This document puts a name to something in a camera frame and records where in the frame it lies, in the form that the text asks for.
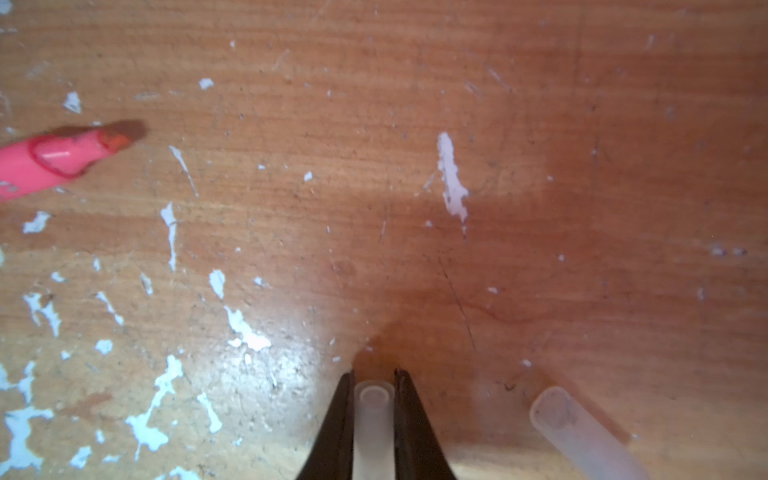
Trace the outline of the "pink marker pen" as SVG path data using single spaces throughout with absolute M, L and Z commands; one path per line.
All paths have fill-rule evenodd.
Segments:
M 1 201 L 61 186 L 89 166 L 128 148 L 129 136 L 106 128 L 72 136 L 43 135 L 1 148 Z

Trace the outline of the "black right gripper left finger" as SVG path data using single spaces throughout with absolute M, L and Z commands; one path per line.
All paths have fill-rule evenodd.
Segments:
M 296 480 L 351 480 L 354 458 L 354 371 L 339 379 L 306 462 Z

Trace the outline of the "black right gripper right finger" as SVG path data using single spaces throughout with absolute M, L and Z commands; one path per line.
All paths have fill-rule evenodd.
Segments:
M 395 371 L 394 460 L 397 480 L 456 480 L 411 375 Z

